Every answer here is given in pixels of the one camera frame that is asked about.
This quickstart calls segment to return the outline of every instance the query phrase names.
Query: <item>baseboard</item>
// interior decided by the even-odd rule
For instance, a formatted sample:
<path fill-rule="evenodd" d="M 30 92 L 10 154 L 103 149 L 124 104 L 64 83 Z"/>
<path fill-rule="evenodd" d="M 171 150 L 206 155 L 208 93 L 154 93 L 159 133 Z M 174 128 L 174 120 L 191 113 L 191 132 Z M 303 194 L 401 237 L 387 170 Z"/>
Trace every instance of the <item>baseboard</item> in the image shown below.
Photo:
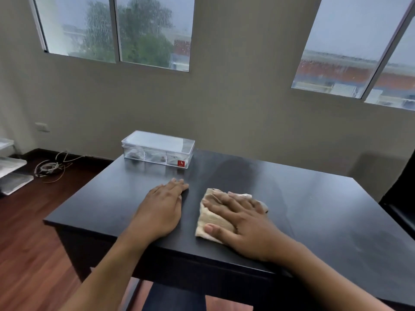
<path fill-rule="evenodd" d="M 50 151 L 50 150 L 46 150 L 42 148 L 36 148 L 30 152 L 27 152 L 26 154 L 23 154 L 23 155 L 13 154 L 10 157 L 24 159 L 27 162 L 32 162 L 38 159 L 44 159 L 44 160 L 48 159 L 51 161 L 55 161 L 57 154 L 59 154 L 59 152 L 57 151 Z M 63 162 L 65 155 L 66 155 L 65 153 L 60 154 L 58 156 L 57 161 Z M 69 153 L 68 156 L 66 157 L 66 160 L 72 160 L 72 159 L 79 158 L 79 157 L 81 157 L 81 155 L 75 155 L 75 154 Z M 106 159 L 106 158 L 100 158 L 100 157 L 85 156 L 85 157 L 77 159 L 75 162 L 76 162 L 76 165 L 104 169 L 108 167 L 113 162 L 113 160 Z"/>

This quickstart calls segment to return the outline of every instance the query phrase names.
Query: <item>table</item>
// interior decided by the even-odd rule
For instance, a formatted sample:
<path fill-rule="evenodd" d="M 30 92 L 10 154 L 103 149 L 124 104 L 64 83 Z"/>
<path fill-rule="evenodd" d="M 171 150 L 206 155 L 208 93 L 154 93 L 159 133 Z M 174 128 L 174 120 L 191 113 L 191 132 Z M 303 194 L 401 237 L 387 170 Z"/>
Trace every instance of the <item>table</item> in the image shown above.
<path fill-rule="evenodd" d="M 149 189 L 184 178 L 182 218 L 133 276 L 253 305 L 312 303 L 283 269 L 194 236 L 206 188 L 250 193 L 284 233 L 385 301 L 415 306 L 415 241 L 352 178 L 195 150 L 187 170 L 119 157 L 47 216 L 83 281 L 127 227 Z"/>

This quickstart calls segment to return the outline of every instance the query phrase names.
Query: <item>cloth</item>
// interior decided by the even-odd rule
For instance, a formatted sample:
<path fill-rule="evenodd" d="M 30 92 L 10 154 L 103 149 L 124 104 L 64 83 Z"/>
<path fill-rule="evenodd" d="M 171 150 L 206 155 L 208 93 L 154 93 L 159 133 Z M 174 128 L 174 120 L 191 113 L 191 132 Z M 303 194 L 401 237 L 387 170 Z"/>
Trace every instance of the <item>cloth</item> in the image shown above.
<path fill-rule="evenodd" d="M 207 189 L 205 196 L 203 198 L 207 199 L 209 202 L 215 205 L 221 205 L 224 206 L 219 202 L 219 200 L 213 195 L 214 192 L 221 192 L 221 190 L 218 189 Z M 251 194 L 237 194 L 242 197 L 251 198 Z M 264 208 L 265 212 L 268 212 L 268 207 L 264 203 L 260 202 L 262 207 Z M 196 228 L 196 237 L 202 237 L 207 240 L 215 241 L 218 243 L 222 243 L 219 240 L 213 238 L 211 235 L 205 233 L 205 230 L 203 229 L 206 224 L 215 224 L 218 225 L 226 230 L 235 232 L 235 227 L 228 222 L 227 220 L 223 219 L 221 216 L 212 213 L 210 210 L 208 210 L 203 203 L 200 201 L 200 216 L 198 219 L 198 226 Z"/>

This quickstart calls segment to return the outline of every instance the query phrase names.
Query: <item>forearm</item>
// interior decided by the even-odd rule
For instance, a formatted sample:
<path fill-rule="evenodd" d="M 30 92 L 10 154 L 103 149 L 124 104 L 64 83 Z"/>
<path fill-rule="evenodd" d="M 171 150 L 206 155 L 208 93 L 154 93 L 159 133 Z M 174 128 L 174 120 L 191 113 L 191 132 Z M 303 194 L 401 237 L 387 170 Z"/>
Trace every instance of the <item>forearm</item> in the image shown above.
<path fill-rule="evenodd" d="M 146 246 L 132 247 L 128 236 L 121 235 L 61 311 L 116 311 Z"/>
<path fill-rule="evenodd" d="M 297 256 L 287 267 L 300 278 L 318 301 L 330 311 L 392 311 L 384 303 L 365 292 L 303 245 L 297 244 Z"/>

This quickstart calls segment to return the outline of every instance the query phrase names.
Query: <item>wire bundle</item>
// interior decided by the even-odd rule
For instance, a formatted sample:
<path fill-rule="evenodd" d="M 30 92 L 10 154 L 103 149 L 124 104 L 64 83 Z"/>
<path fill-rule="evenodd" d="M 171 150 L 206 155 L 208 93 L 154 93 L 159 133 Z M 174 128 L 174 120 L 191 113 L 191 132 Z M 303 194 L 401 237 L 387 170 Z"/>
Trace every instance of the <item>wire bundle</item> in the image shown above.
<path fill-rule="evenodd" d="M 63 154 L 63 153 L 66 153 L 66 155 L 65 155 L 65 158 L 62 161 L 62 163 L 60 163 L 60 162 L 58 162 L 58 156 L 60 154 Z M 76 158 L 71 159 L 71 160 L 66 160 L 67 156 L 68 156 L 68 152 L 59 152 L 56 155 L 56 157 L 55 157 L 55 161 L 50 161 L 48 159 L 48 160 L 44 160 L 44 161 L 40 162 L 34 168 L 34 176 L 35 177 L 42 178 L 42 177 L 48 177 L 48 176 L 51 176 L 51 175 L 55 175 L 55 174 L 58 174 L 58 173 L 61 172 L 60 177 L 57 178 L 56 180 L 49 181 L 49 182 L 43 181 L 44 183 L 53 183 L 53 182 L 56 182 L 56 181 L 58 181 L 64 175 L 65 169 L 68 168 L 69 166 L 71 166 L 72 165 L 72 162 L 74 160 L 77 160 L 79 158 L 85 157 L 85 156 L 79 156 L 79 157 L 76 157 Z"/>

